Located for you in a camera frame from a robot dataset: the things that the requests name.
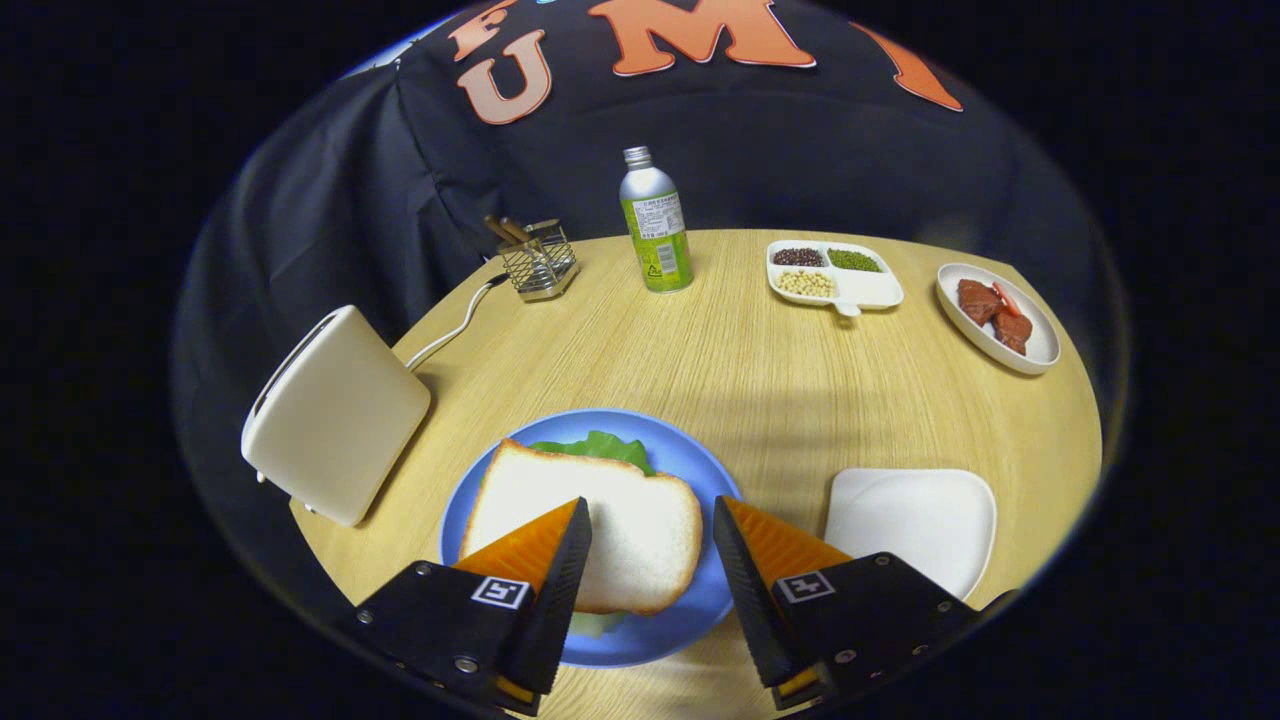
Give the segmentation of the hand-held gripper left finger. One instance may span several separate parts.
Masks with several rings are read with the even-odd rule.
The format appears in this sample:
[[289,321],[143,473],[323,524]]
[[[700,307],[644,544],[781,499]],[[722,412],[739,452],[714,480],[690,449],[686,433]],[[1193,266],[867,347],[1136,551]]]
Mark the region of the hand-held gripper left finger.
[[484,717],[538,714],[593,542],[576,497],[447,566],[417,561],[352,612],[365,650]]

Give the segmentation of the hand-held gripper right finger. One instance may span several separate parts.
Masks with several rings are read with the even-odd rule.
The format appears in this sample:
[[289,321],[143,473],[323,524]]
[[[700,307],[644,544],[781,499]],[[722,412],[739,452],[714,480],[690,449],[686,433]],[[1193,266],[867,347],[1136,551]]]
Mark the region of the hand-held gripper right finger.
[[986,619],[893,553],[852,557],[727,495],[716,498],[712,536],[756,675],[780,711],[863,700]]

